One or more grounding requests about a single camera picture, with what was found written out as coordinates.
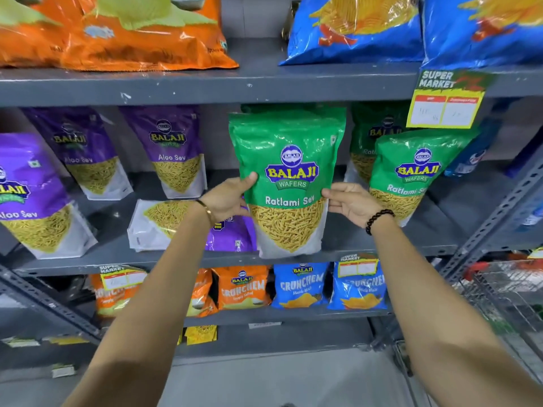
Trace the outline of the person's left hand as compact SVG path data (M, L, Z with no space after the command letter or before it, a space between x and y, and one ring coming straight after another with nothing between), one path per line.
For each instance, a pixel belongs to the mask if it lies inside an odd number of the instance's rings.
M228 178L199 199L199 204L206 206L212 226L234 216L251 215L244 194L238 191L239 181L240 177Z

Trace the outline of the person's right hand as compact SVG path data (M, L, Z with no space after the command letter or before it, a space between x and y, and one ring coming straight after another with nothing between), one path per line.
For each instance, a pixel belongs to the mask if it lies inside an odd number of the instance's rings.
M370 193L362 188L361 185L349 182L333 183L330 188L343 187L351 192L350 201L331 201L329 202L328 211L330 213L342 214L353 224L360 228L367 227L368 221L376 214L384 210L377 200Z

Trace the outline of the green snack packet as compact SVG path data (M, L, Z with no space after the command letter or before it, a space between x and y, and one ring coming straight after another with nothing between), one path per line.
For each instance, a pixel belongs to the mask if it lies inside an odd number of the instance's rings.
M344 107L273 109L229 115L240 177L258 175L244 193L261 259L322 249L330 188L347 122Z
M345 105L341 102L300 102L300 103L242 103L241 112L245 114L260 114L281 111L310 111L322 112L324 109L340 108Z
M406 226L432 182L478 134L477 127L416 129L378 138L370 194Z
M407 130L409 101L353 102L354 123L349 146L349 162L344 181L369 187L376 160L376 140Z

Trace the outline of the person's right forearm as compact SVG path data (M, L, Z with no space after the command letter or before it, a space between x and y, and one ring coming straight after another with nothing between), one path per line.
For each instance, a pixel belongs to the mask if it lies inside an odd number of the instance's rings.
M395 219L368 221L411 366L440 407L543 407L538 385Z

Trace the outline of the person's left forearm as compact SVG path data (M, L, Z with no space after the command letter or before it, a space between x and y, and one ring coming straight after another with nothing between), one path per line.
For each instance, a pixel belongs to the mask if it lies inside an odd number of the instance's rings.
M158 406L212 226L198 201L190 203L166 251L116 316L62 407Z

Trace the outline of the small yellow price tag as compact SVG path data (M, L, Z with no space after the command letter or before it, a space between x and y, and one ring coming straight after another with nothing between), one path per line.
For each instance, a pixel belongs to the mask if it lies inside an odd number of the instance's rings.
M123 264L101 265L99 274L105 290L137 286L147 277L146 270Z
M371 254L350 254L337 262L337 277L373 276L377 273L378 258Z

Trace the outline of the purple snack packet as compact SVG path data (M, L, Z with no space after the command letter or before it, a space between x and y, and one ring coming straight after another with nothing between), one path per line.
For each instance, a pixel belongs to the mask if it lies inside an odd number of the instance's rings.
M98 243L33 133L0 133L0 224L38 260L79 258Z
M164 251L188 206L189 200L138 200L127 229L129 247L136 252ZM208 232L205 251L255 252L254 225L243 216L214 224Z
M133 192L99 114L90 107L22 107L88 200L119 201Z
M119 111L144 147L166 197L199 198L207 189L199 107L123 106Z

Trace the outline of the small blue chips packet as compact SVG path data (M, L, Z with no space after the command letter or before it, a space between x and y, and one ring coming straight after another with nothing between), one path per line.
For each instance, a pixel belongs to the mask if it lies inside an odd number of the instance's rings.
M325 304L324 290L329 265L329 262L275 265L275 296L271 306L296 309Z
M385 297L387 285L381 263L378 261L377 273L373 276L353 276L338 278L337 262L334 264L330 310L372 310L387 309Z

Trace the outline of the grey metal shelf rack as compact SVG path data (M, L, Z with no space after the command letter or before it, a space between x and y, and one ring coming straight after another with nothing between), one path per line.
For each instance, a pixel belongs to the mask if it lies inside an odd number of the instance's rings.
M138 198L164 198L160 182L150 171L142 145L119 118L122 106L200 105L200 136L205 152L207 184L213 187L237 176L239 167L227 127L227 112L241 103L295 103L411 100L419 62L348 63L278 66L287 46L279 29L290 0L222 0L223 29L235 36L255 35L250 27L264 26L274 37L232 38L227 52L237 69L179 72L77 72L58 68L0 68L0 129L26 131L20 107L91 106L104 116L108 132L129 172L134 193L121 201L90 201L67 177L69 194L98 231L98 244L80 258L37 260L0 228L0 293L22 301L23 307L0 308L0 339L36 339L37 346L12 348L0 340L0 383L51 378L54 367L82 373L109 326L91 313L93 303L73 306L68 290L51 286L58 276L84 276L99 266L128 264L151 270L160 252L137 253L129 248L126 230ZM427 257L445 259L438 271L455 282L486 254L531 250L543 245L543 220L519 231L524 218L543 201L543 145L515 177L504 170L525 147L522 134L529 123L538 130L543 121L543 66L486 68L496 75L484 97L528 97L510 108L503 134L510 142L496 154L507 161L483 161L463 179L438 178L417 208L405 234ZM385 310L328 310L325 306L297 310L265 307L220 311L203 319L188 318L186 326L217 324L218 340L195 346L181 344L174 361L191 362L220 356L298 355L357 348L392 346L401 330L389 299ZM249 323L283 322L281 326L249 329Z

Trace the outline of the small orange chips packet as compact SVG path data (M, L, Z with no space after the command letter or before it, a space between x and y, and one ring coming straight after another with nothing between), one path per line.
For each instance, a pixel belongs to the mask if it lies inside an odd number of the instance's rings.
M119 289L106 290L98 274L89 275L96 297L96 313L102 319L113 319L138 292L140 283Z
M267 291L268 266L213 267L211 270L218 278L219 311L255 309L271 303Z
M199 269L187 310L187 317L206 317L218 312L217 306L210 296L212 284L212 270Z

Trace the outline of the large yellow price tag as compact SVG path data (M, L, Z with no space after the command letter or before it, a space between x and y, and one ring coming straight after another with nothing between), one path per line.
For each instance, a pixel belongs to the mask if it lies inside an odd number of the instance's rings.
M471 69L422 69L407 116L408 128L469 129L496 75Z

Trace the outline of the dark blue snack packet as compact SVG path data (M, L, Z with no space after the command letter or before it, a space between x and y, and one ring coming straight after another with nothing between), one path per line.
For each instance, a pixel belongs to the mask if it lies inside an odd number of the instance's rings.
M464 177L472 173L496 139L502 119L487 117L479 124L479 134L445 169L445 177Z

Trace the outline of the yellow snack packet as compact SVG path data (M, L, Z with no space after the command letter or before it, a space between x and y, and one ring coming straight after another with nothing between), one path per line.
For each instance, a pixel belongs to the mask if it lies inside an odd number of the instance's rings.
M217 330L216 325L187 327L184 334L186 344L190 346L214 342L217 340Z

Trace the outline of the large blue chips bag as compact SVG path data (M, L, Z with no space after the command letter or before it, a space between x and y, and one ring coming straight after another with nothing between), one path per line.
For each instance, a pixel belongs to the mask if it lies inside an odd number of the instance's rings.
M419 0L301 0L280 65L423 59Z
M424 69L543 64L543 0L423 0Z

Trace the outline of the large orange chips bag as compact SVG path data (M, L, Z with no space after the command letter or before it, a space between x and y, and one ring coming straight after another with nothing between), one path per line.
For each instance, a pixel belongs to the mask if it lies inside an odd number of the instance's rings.
M0 0L0 68L57 67L78 0Z
M237 69L221 0L38 0L61 24L60 67L87 72Z

